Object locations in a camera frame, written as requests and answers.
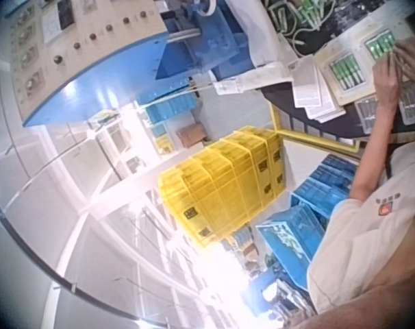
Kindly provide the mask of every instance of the stacked crate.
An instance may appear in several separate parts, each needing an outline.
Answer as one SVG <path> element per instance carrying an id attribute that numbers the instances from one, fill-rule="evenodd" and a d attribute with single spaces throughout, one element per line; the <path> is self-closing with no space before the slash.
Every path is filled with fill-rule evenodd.
<path id="1" fill-rule="evenodd" d="M 268 130 L 243 129 L 159 178 L 168 211 L 201 247 L 248 223 L 285 186 L 280 138 Z"/>

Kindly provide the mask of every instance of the knob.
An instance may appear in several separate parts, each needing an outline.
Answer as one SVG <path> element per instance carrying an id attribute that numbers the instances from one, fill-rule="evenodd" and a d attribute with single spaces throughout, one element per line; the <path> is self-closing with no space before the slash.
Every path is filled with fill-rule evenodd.
<path id="1" fill-rule="evenodd" d="M 55 55 L 54 56 L 54 63 L 59 64 L 63 61 L 63 57 L 60 55 Z"/>
<path id="2" fill-rule="evenodd" d="M 28 38 L 28 36 L 29 36 L 29 31 L 26 29 L 21 34 L 19 34 L 18 38 L 21 39 L 21 40 L 26 40 L 26 38 Z"/>
<path id="3" fill-rule="evenodd" d="M 28 12 L 26 11 L 21 12 L 21 14 L 18 16 L 18 19 L 17 19 L 17 25 L 22 25 L 23 22 L 27 20 L 27 17 L 28 17 Z"/>
<path id="4" fill-rule="evenodd" d="M 22 56 L 22 63 L 26 64 L 29 62 L 29 60 L 31 60 L 31 56 L 29 55 L 29 53 L 24 53 Z"/>
<path id="5" fill-rule="evenodd" d="M 31 78 L 31 79 L 28 79 L 27 81 L 26 81 L 26 83 L 25 83 L 25 88 L 27 89 L 27 90 L 32 90 L 32 88 L 34 87 L 34 79 L 33 78 Z"/>

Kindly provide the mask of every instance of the workbench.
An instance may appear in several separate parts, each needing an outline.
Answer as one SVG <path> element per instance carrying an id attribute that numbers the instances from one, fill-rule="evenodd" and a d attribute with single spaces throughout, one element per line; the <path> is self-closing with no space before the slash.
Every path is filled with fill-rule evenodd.
<path id="1" fill-rule="evenodd" d="M 407 22 L 415 31 L 415 14 L 409 17 Z M 298 39 L 304 41 L 305 45 L 297 46 L 297 49 L 305 55 L 312 54 L 316 53 L 324 44 L 331 40 L 331 32 L 328 32 L 327 30 L 308 32 L 300 34 Z M 326 123 L 319 123 L 316 120 L 308 119 L 304 108 L 295 108 L 292 84 L 290 82 L 266 86 L 261 88 L 261 91 L 264 97 L 273 105 L 289 114 L 292 118 L 303 122 L 305 125 L 343 138 L 364 139 L 368 136 L 362 129 L 360 118 L 358 117 L 357 110 L 353 103 L 344 106 L 344 109 L 346 110 L 345 115 Z M 395 134 L 415 132 L 415 124 L 404 125 L 401 113 L 397 111 L 393 132 Z"/>

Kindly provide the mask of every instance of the sleeve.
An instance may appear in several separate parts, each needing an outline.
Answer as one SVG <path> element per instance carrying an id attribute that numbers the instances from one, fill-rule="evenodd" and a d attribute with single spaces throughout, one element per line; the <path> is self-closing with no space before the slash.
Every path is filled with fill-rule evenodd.
<path id="1" fill-rule="evenodd" d="M 356 216 L 362 205 L 363 202 L 356 199 L 346 199 L 338 203 L 332 212 L 325 235 L 339 234 Z"/>

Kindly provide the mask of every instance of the logo patch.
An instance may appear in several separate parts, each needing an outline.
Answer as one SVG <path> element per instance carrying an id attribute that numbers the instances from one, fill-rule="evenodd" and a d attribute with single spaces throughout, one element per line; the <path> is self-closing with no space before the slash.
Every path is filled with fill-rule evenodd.
<path id="1" fill-rule="evenodd" d="M 379 206 L 378 215 L 387 216 L 392 212 L 393 202 L 386 202 Z"/>

